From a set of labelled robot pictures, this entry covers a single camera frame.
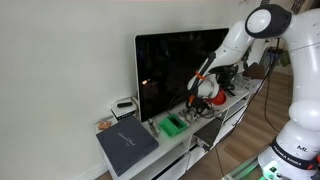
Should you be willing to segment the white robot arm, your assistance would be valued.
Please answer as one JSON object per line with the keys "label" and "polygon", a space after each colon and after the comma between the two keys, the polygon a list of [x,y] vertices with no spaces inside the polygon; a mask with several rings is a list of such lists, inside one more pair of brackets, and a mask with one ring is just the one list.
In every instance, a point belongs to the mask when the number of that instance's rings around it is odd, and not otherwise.
{"label": "white robot arm", "polygon": [[190,79],[192,98],[214,98],[221,84],[213,70],[237,64],[258,39],[285,41],[291,65],[286,86],[288,120],[257,156],[264,180],[319,180],[320,9],[293,14],[277,4],[261,5],[236,22],[224,41]]}

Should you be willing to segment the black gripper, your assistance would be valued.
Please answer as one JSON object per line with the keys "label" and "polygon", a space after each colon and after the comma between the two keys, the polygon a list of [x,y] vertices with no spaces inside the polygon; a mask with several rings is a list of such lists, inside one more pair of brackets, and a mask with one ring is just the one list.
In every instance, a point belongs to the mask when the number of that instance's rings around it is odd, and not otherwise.
{"label": "black gripper", "polygon": [[197,112],[202,112],[207,108],[207,104],[195,95],[191,95],[186,102],[186,107],[188,109],[194,108]]}

